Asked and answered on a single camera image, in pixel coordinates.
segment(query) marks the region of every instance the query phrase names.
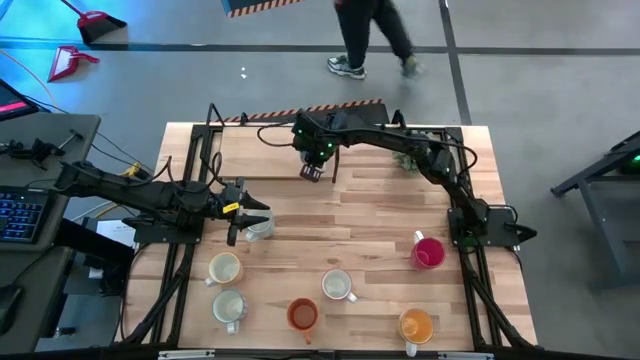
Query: sneaker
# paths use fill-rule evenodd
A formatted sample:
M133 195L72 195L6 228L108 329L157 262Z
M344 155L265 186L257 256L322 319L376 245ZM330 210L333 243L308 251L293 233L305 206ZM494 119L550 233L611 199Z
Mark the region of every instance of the sneaker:
M364 70L364 65L357 69L353 69L349 65L349 59L346 56L338 56L329 58L327 60L329 71L340 76L348 75L353 79L363 80L367 76L367 72Z
M415 55L411 55L402 65L402 76L413 78L420 74L422 68Z

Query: black and orange striped tape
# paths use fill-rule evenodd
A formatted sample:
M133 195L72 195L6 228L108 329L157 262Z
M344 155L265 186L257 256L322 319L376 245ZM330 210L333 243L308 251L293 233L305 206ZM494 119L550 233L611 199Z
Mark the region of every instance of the black and orange striped tape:
M227 0L227 1L229 1L230 3L237 2L234 0ZM239 7L237 9L232 9L232 7L230 6L226 9L226 11L227 11L227 16L232 18L232 17L243 16L243 15L249 15L249 14L256 13L258 11L265 11L265 10L277 8L280 6L290 5L290 4L298 3L301 1L302 0L266 0L259 4Z
M310 106L306 109L306 111L308 112L329 111L333 109L351 108L351 107L367 106L367 105L374 105L374 104L382 104L382 99L349 101L349 102L337 104L337 105L332 104L332 105ZM279 116L289 116L289 115L295 114L296 112L298 112L298 109L274 111L274 112L267 112L267 113L261 113L261 114L247 115L247 118L250 121L251 120L257 121L260 119L269 119L269 118L274 118ZM239 122L239 121L240 121L240 116L224 119L224 122Z

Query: keyboard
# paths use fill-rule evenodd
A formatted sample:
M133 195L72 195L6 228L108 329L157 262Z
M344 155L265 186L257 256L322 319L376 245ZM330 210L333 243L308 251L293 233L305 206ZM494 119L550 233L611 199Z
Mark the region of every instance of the keyboard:
M49 190L0 186L0 243L35 243L52 204Z

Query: mug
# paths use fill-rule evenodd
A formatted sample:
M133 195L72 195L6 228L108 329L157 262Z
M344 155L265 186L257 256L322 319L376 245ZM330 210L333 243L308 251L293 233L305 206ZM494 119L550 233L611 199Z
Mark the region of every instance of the mug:
M304 341L309 345L311 329L318 321L318 307L311 299L296 299L287 308L287 321L293 330L304 335Z
M224 252L216 255L209 263L207 286L231 284L242 279L244 271L240 259L232 253Z
M433 322L426 312L410 309L400 315L398 332L406 342L407 356L414 357L418 345L426 343L433 336Z
M342 269L332 269L324 273L322 277L322 291L330 299L347 299L352 303L358 298L351 292L351 276Z
M213 300L213 316L227 324L227 334L235 335L240 330L240 319L247 315L247 299L235 290L225 290Z
M434 238L425 238L422 232L413 234L413 249L409 262L416 269L434 269L442 265L445 250L442 243Z
M249 210L247 211L247 215L264 216L269 218L269 221L249 226L246 229L247 234L245 237L248 242L256 242L273 235L276 224L271 210Z

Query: black pants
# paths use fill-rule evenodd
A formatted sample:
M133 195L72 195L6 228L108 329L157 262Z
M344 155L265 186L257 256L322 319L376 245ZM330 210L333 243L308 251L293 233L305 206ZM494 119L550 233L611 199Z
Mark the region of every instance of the black pants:
M369 47L369 25L373 19L403 62L412 55L412 45L392 0L342 0L336 3L349 65L359 68Z

